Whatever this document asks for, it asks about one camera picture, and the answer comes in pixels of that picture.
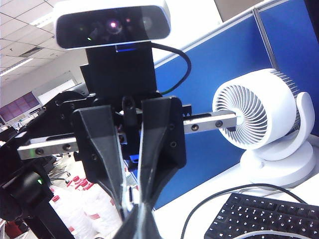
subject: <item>white desk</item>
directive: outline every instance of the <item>white desk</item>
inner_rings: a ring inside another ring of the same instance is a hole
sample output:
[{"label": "white desk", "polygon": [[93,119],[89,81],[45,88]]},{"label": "white desk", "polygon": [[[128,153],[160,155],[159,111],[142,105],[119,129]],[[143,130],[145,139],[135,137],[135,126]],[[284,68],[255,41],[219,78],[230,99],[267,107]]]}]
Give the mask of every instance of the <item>white desk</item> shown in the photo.
[{"label": "white desk", "polygon": [[[319,145],[319,138],[312,137],[310,142],[312,145]],[[319,147],[314,147],[314,152],[318,155],[318,161],[316,168],[314,169],[313,177],[294,188],[292,192],[297,194],[297,196],[307,203],[319,206],[319,192],[310,190],[319,185]],[[163,239],[179,239],[188,214],[199,202],[224,189],[250,183],[251,182],[242,175],[240,166],[237,164],[159,208],[154,212],[154,215],[161,236]],[[255,196],[266,196],[272,192],[263,189],[255,189],[245,193]],[[203,239],[206,230],[209,228],[228,197],[229,194],[217,197],[200,207],[191,217],[184,238]],[[271,195],[269,197],[296,202],[292,197],[285,195],[284,193]]]}]

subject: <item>black cable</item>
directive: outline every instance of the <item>black cable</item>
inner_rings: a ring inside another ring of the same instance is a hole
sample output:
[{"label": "black cable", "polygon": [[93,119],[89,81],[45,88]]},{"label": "black cable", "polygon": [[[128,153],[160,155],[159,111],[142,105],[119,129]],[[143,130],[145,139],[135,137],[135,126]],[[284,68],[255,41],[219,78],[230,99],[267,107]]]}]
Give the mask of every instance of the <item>black cable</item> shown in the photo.
[{"label": "black cable", "polygon": [[173,47],[170,47],[170,46],[165,46],[165,45],[153,43],[153,42],[152,42],[152,48],[157,48],[157,49],[160,49],[160,50],[170,51],[170,52],[173,52],[175,54],[178,54],[187,63],[187,71],[186,71],[185,75],[183,76],[183,78],[181,78],[180,81],[178,81],[173,87],[169,88],[166,91],[161,92],[162,95],[166,95],[169,92],[172,92],[173,90],[175,90],[178,86],[180,86],[181,83],[183,83],[186,80],[186,78],[189,76],[190,71],[191,71],[191,61],[190,61],[190,58],[183,51],[181,51],[179,49],[176,49],[176,48],[173,48]]},{"label": "black cable", "polygon": [[294,193],[288,191],[287,189],[284,189],[282,187],[279,187],[279,186],[276,186],[276,185],[272,185],[272,184],[268,184],[268,183],[253,183],[253,184],[246,184],[246,185],[242,185],[242,186],[238,186],[238,187],[234,187],[234,188],[230,188],[230,189],[226,189],[226,190],[223,190],[223,191],[220,191],[218,193],[215,193],[211,196],[209,196],[208,198],[204,199],[203,201],[201,201],[199,204],[196,205],[196,207],[193,208],[193,210],[191,210],[191,212],[188,214],[188,217],[186,218],[186,221],[185,221],[185,224],[184,224],[184,227],[183,227],[183,230],[181,232],[181,236],[180,236],[180,239],[184,239],[184,235],[185,235],[185,232],[186,232],[186,227],[187,227],[187,224],[191,218],[191,216],[193,216],[193,214],[195,213],[195,211],[201,207],[203,204],[207,203],[208,201],[222,195],[222,194],[225,194],[225,193],[229,193],[229,192],[232,192],[234,190],[238,190],[238,189],[242,189],[242,188],[250,188],[250,187],[267,187],[267,188],[275,188],[277,190],[280,190],[284,193],[287,193],[288,195],[292,196],[294,199],[296,199],[297,201],[299,201],[300,203],[304,203],[304,204],[307,204],[304,200],[302,200],[300,197],[298,197],[297,195],[295,195]]}]

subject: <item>desk fan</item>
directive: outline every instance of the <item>desk fan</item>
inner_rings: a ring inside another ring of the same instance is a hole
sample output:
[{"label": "desk fan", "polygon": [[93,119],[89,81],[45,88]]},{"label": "desk fan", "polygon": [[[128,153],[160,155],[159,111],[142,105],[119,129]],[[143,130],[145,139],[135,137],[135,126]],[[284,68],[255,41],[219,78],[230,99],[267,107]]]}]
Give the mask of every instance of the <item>desk fan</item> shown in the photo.
[{"label": "desk fan", "polygon": [[310,95],[288,76],[275,69],[248,73],[222,84],[212,105],[236,113],[236,130],[220,132],[246,150],[240,166],[250,181],[291,187],[307,179],[316,164],[306,140],[315,111]]}]

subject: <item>webcam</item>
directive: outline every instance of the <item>webcam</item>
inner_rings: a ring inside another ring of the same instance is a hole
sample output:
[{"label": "webcam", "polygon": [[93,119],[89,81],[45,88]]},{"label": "webcam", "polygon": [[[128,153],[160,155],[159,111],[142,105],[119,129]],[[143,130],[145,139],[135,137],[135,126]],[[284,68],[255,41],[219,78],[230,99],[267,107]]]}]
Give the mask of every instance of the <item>webcam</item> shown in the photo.
[{"label": "webcam", "polygon": [[68,0],[54,7],[56,41],[65,49],[162,39],[170,33],[164,0]]}]

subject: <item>ceiling light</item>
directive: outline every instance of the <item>ceiling light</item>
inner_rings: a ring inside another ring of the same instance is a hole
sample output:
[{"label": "ceiling light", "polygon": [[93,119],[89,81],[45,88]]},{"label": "ceiling light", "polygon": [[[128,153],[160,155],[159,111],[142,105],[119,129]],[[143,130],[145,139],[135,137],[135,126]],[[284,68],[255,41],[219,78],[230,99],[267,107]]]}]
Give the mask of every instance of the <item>ceiling light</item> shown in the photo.
[{"label": "ceiling light", "polygon": [[37,20],[34,20],[33,22],[31,22],[30,24],[32,26],[36,26],[38,28],[42,28],[46,25],[48,25],[49,23],[53,22],[53,13],[50,12],[40,18],[38,18]]},{"label": "ceiling light", "polygon": [[16,63],[15,65],[13,66],[10,66],[8,68],[6,68],[5,70],[1,71],[0,72],[0,76],[4,76],[5,74],[8,74],[9,72],[15,70],[16,68],[20,67],[20,66],[23,66],[24,64],[32,61],[34,58],[26,58],[26,59],[23,59],[22,61],[19,61],[18,63]]}]

